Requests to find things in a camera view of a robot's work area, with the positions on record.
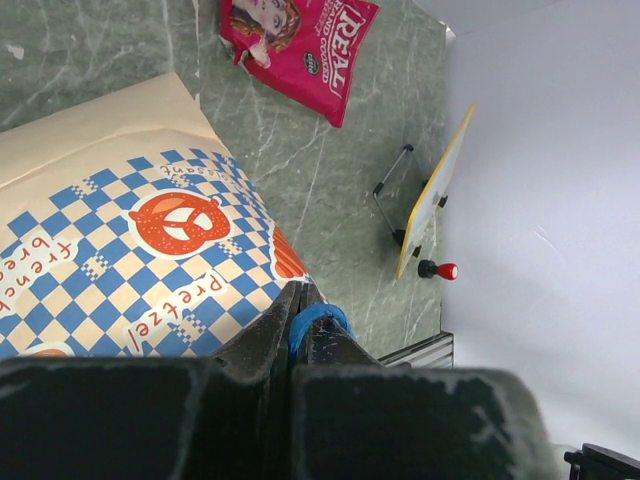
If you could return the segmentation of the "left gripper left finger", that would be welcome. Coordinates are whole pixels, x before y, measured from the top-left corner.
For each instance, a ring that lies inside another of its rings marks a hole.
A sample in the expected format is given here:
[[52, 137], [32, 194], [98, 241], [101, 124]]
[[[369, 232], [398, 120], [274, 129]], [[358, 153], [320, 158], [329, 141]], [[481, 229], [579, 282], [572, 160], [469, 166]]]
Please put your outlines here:
[[1, 365], [5, 479], [285, 479], [286, 336], [302, 286], [201, 358]]

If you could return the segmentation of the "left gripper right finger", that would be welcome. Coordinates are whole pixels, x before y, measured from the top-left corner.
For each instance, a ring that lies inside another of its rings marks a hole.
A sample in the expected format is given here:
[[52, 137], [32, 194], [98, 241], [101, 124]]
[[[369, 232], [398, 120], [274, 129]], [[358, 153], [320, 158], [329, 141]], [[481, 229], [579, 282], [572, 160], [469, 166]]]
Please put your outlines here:
[[553, 479], [533, 393], [495, 369], [383, 366], [327, 311], [317, 288], [292, 327], [296, 479]]

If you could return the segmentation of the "checkered paper bag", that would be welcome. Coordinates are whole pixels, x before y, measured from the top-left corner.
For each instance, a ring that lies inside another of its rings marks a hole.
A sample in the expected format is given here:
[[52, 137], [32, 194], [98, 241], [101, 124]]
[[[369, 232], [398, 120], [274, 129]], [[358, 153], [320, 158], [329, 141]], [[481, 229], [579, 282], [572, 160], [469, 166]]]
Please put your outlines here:
[[207, 356], [311, 275], [165, 74], [1, 135], [1, 355]]

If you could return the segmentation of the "pink crisps bag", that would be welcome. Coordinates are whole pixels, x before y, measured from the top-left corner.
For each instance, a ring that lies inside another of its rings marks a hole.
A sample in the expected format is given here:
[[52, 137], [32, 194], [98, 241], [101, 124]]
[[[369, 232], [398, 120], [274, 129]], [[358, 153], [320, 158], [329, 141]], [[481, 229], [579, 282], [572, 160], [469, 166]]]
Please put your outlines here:
[[340, 128], [359, 50], [378, 13], [367, 1], [223, 1], [220, 35], [236, 65]]

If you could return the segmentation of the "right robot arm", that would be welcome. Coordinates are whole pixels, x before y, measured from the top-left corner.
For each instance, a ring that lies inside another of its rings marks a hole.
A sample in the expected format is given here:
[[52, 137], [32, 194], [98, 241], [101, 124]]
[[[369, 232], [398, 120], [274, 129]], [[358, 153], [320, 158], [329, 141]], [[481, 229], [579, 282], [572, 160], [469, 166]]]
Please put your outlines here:
[[566, 451], [563, 459], [570, 465], [570, 480], [639, 479], [639, 461], [617, 451], [584, 443], [582, 448]]

